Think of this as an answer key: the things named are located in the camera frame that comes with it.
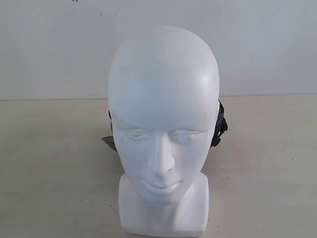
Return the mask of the white mannequin head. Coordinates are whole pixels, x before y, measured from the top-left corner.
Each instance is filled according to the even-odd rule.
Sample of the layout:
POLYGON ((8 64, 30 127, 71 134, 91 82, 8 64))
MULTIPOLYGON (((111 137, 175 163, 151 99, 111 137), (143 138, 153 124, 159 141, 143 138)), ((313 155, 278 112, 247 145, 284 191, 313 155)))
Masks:
POLYGON ((220 109, 218 67, 209 46, 174 26, 134 35, 113 58, 108 105, 124 169, 118 189, 123 230, 200 237, 209 212, 202 168, 220 109))

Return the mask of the black helmet with tinted visor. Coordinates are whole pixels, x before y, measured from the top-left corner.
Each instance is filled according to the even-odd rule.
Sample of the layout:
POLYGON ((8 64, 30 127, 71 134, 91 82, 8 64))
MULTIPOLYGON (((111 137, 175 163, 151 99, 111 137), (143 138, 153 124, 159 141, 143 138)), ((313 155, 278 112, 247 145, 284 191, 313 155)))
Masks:
MULTIPOLYGON (((224 107, 219 101, 219 111, 218 111, 218 116, 217 116, 217 121, 215 125, 215 130, 214 130, 214 135, 211 141, 210 147, 215 147, 217 146, 220 141, 221 141, 221 136, 228 130, 228 125, 226 122, 226 119, 224 117, 224 107)), ((113 151, 117 152, 114 138, 113 136, 106 136, 102 138, 102 141, 113 151)))

